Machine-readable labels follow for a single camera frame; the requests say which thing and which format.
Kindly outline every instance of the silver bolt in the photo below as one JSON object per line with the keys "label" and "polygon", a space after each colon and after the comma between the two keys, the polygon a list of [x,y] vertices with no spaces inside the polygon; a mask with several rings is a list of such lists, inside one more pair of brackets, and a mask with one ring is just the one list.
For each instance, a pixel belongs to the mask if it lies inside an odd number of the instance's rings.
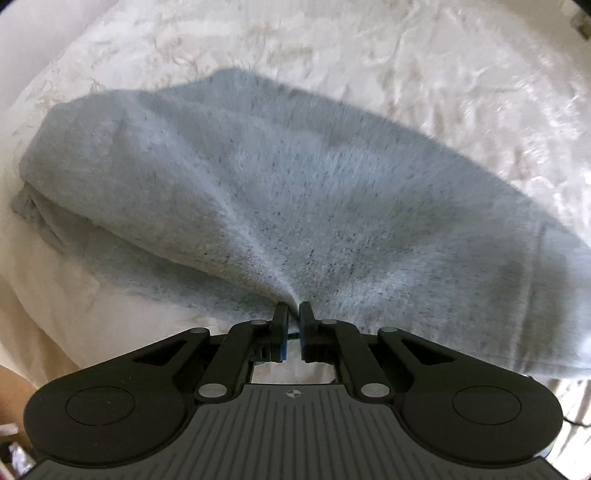
{"label": "silver bolt", "polygon": [[380,398],[390,393],[390,389],[382,383],[366,383],[361,387],[361,393],[366,397]]}
{"label": "silver bolt", "polygon": [[221,383],[206,383],[199,387],[199,395],[206,398],[219,398],[227,393],[228,389]]}

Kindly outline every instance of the crosshair marking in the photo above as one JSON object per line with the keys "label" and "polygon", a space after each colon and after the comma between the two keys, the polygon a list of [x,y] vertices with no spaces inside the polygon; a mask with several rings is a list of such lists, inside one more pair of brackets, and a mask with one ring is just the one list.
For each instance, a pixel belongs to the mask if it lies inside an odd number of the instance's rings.
{"label": "crosshair marking", "polygon": [[289,392],[286,393],[286,395],[290,397],[292,400],[295,400],[297,397],[303,395],[303,393],[299,390],[296,390],[295,388],[292,388],[291,390],[289,390]]}

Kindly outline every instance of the wrinkled fabric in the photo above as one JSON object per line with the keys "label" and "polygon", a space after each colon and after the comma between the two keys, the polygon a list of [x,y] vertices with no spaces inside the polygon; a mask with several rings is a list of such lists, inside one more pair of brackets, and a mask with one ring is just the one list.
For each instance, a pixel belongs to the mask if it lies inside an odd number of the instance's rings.
{"label": "wrinkled fabric", "polygon": [[546,458],[572,480],[588,479],[591,473],[591,382],[552,380],[543,382],[558,398],[565,421],[552,451]]}
{"label": "wrinkled fabric", "polygon": [[[33,321],[80,366],[190,326],[225,331],[223,319],[91,274],[48,247],[9,204],[22,187],[18,162],[53,105],[105,89],[192,82],[232,66],[432,136],[541,203],[588,243],[589,49],[550,7],[121,1],[0,118],[2,275]],[[2,341],[2,362],[14,358],[15,347]]]}
{"label": "wrinkled fabric", "polygon": [[491,173],[367,111],[225,70],[54,107],[20,175],[13,207],[38,212],[62,251],[155,298],[184,292],[201,314],[239,322],[310,300],[363,332],[591,373],[591,250]]}

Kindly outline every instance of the black cable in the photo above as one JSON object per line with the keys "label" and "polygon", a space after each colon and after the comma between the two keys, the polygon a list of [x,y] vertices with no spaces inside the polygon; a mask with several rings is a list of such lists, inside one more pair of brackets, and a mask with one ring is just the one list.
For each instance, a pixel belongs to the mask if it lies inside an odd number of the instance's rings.
{"label": "black cable", "polygon": [[585,425],[584,423],[581,423],[581,422],[578,422],[578,421],[569,420],[569,419],[568,419],[568,418],[566,418],[566,417],[562,417],[562,418],[563,418],[563,420],[564,420],[566,423],[570,423],[570,424],[571,424],[573,427],[581,427],[581,428],[584,428],[584,429],[591,428],[591,425]]}

